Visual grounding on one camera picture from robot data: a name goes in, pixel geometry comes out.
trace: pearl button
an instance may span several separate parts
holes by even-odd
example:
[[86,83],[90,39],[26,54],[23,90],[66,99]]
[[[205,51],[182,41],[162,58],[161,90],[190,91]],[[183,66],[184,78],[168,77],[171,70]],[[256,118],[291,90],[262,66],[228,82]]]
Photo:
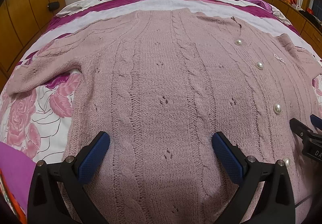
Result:
[[238,46],[240,46],[242,44],[242,40],[241,39],[236,40],[235,41],[235,44],[238,45]]
[[262,69],[264,68],[264,64],[263,64],[263,63],[261,63],[261,62],[257,62],[257,63],[256,63],[256,68],[258,68],[258,69],[262,70]]
[[289,159],[289,158],[283,158],[283,161],[284,161],[284,163],[285,163],[285,166],[288,168],[288,167],[289,167],[289,165],[291,164],[290,159]]
[[276,114],[279,114],[279,113],[281,113],[281,112],[282,112],[282,107],[281,107],[281,105],[280,105],[280,104],[278,104],[278,103],[276,103],[276,104],[273,106],[273,109],[274,109],[274,112],[275,112]]

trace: knit cardigan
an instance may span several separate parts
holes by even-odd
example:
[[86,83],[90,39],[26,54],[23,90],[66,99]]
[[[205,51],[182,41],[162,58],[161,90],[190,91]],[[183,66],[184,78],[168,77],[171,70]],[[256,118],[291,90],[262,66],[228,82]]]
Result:
[[[7,92],[34,89],[73,68],[83,78],[64,158],[99,131],[109,133],[110,148],[85,187],[109,223],[213,223],[237,189],[212,149],[217,131],[258,161],[289,157],[295,202],[310,194],[313,163],[289,120],[313,129],[312,79],[322,67],[288,35],[189,9],[136,11],[55,40],[16,71]],[[309,207],[297,208],[297,222]]]

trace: red object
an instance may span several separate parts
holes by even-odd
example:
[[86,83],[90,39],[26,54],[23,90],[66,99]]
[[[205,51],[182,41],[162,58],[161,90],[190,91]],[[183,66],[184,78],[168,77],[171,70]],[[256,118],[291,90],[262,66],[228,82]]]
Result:
[[306,11],[313,15],[313,10],[311,10],[310,8],[307,8]]

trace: bed sheet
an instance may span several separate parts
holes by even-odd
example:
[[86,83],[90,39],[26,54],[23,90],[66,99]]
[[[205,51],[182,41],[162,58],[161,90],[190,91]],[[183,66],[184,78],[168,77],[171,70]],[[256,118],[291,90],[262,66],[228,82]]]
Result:
[[[90,23],[136,10],[173,10],[189,8],[207,16],[236,16],[273,36],[287,33],[295,46],[306,48],[318,61],[312,47],[273,14],[248,1],[233,0],[83,0],[65,7],[59,22],[43,34],[25,53],[20,65],[28,65],[55,39],[76,32]],[[73,93],[81,79],[74,69],[45,85],[17,96],[8,96],[6,87],[0,96],[0,141],[21,150],[33,161],[60,162],[71,124]],[[312,86],[322,111],[322,76]]]

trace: bed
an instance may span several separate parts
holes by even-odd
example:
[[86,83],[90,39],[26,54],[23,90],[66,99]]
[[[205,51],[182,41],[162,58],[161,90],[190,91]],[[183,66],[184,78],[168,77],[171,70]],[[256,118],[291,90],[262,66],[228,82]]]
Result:
[[[307,50],[318,62],[321,62],[312,47],[298,35],[285,16],[278,9],[261,0],[82,0],[66,6],[52,19],[46,33],[25,53],[9,78],[0,97],[0,141],[13,147],[15,151],[24,153],[26,160],[33,161],[33,164],[28,161],[31,173],[34,163],[39,160],[45,160],[47,163],[62,161],[66,156],[64,151],[72,124],[74,92],[82,80],[82,72],[74,68],[51,78],[33,90],[18,95],[8,95],[7,86],[13,80],[15,73],[19,72],[22,65],[28,66],[33,63],[60,39],[72,36],[73,33],[93,22],[115,18],[136,10],[182,8],[188,8],[191,12],[202,12],[206,16],[237,17],[275,37],[285,33],[296,47]],[[276,58],[281,62],[284,61],[279,56]],[[321,112],[321,75],[313,79],[310,90],[314,90],[318,99],[318,109]],[[163,101],[166,101],[165,97],[160,100],[160,103],[162,104]],[[19,197],[20,206],[26,211],[28,190],[17,189],[19,179],[11,181],[10,177],[5,175],[10,172],[9,165],[8,163],[6,170],[2,170],[4,177],[8,179],[8,186],[12,193],[20,192],[20,195],[16,196]],[[305,195],[300,192],[296,194],[295,202],[303,199]],[[297,211],[298,223],[307,213],[308,205],[304,205],[305,203],[303,204],[305,209]]]

